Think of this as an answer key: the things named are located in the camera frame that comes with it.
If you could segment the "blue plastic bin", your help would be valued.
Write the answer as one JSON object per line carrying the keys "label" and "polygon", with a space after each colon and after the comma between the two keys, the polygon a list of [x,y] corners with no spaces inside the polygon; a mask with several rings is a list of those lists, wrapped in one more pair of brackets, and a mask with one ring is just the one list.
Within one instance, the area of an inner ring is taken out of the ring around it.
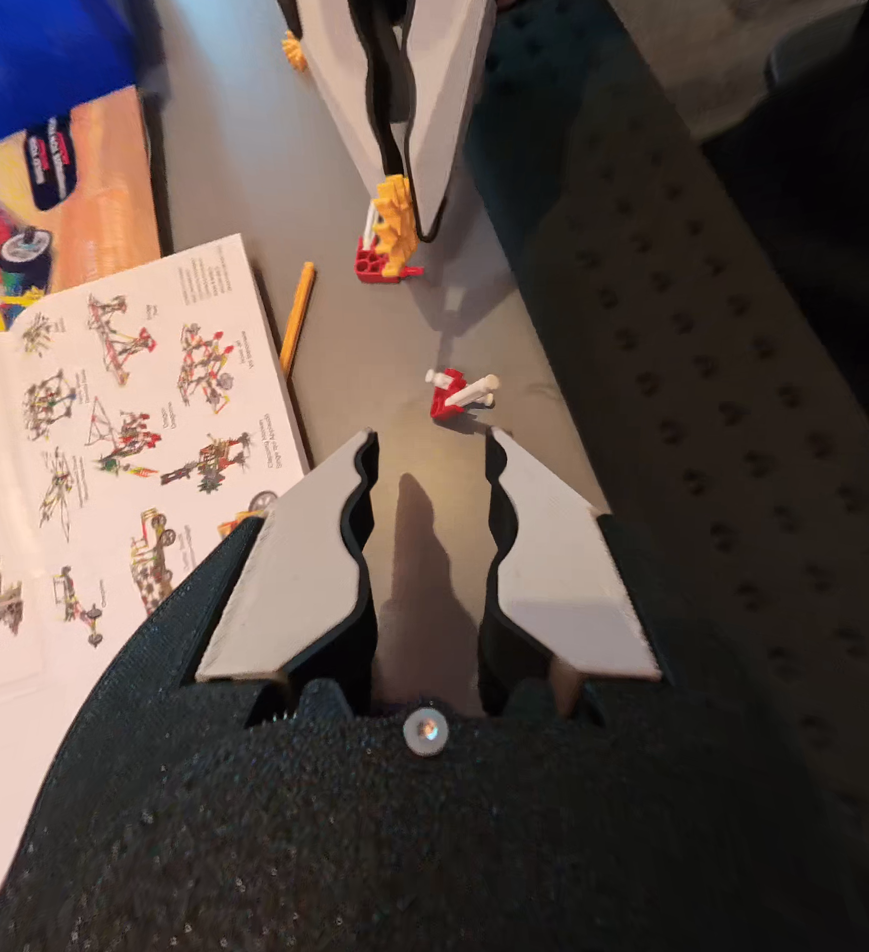
{"label": "blue plastic bin", "polygon": [[0,141],[163,60],[155,2],[0,1]]}

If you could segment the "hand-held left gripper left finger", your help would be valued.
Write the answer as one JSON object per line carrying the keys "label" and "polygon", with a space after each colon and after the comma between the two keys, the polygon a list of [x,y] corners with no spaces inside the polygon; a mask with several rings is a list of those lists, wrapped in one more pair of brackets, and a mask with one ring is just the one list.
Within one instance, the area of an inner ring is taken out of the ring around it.
{"label": "hand-held left gripper left finger", "polygon": [[369,684],[378,641],[364,548],[378,434],[359,430],[266,516],[195,677]]}

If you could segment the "yellow toy rod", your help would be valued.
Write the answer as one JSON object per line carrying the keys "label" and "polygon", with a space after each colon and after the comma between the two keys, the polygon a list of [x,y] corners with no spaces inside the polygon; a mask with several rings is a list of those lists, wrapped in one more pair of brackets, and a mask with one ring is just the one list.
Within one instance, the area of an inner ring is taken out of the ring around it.
{"label": "yellow toy rod", "polygon": [[290,379],[293,372],[316,274],[315,263],[313,261],[306,261],[301,268],[279,350],[279,363],[285,379]]}

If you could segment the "orange printed toy box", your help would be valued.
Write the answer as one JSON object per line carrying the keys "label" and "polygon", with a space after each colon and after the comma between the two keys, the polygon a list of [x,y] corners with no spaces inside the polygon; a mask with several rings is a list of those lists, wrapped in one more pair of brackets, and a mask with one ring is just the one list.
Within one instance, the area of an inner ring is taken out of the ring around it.
{"label": "orange printed toy box", "polygon": [[160,254],[136,86],[0,141],[0,332],[44,296]]}

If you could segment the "black dotted mat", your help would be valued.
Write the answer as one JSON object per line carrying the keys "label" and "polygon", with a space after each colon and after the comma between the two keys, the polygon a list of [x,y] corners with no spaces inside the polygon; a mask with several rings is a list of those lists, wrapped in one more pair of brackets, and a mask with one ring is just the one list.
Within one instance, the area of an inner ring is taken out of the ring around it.
{"label": "black dotted mat", "polygon": [[466,145],[613,511],[767,676],[869,925],[869,422],[608,2],[518,2]]}

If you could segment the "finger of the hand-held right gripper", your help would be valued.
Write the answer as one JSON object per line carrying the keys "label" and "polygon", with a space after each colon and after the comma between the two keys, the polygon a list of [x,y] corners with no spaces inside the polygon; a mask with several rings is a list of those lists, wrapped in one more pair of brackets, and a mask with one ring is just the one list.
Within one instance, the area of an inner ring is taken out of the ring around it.
{"label": "finger of the hand-held right gripper", "polygon": [[494,1],[409,2],[402,60],[409,82],[404,162],[418,239],[440,228],[497,17]]}
{"label": "finger of the hand-held right gripper", "polygon": [[308,71],[369,197],[405,174],[409,78],[402,60],[404,1],[280,1]]}

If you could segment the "red yellow connector assembly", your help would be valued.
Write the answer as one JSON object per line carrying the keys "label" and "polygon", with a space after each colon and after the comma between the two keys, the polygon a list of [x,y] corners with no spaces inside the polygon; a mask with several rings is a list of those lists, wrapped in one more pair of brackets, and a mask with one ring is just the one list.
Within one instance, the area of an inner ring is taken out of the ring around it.
{"label": "red yellow connector assembly", "polygon": [[410,180],[403,174],[386,177],[372,200],[373,248],[384,258],[383,274],[397,277],[418,246],[417,224]]}

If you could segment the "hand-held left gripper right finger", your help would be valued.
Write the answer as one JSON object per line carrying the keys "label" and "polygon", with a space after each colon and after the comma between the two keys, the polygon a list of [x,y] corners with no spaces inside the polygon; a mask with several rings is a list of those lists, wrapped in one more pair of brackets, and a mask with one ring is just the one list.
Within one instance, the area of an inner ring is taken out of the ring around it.
{"label": "hand-held left gripper right finger", "polygon": [[492,560],[481,626],[500,681],[580,675],[660,681],[661,666],[600,526],[603,513],[503,429],[486,437]]}

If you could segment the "white printed instruction booklet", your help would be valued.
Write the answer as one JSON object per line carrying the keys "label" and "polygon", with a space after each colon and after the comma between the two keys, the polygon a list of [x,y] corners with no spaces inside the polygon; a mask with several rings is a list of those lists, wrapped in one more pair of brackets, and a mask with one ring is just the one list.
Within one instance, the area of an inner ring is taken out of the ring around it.
{"label": "white printed instruction booklet", "polygon": [[0,333],[0,885],[100,675],[307,469],[238,235]]}

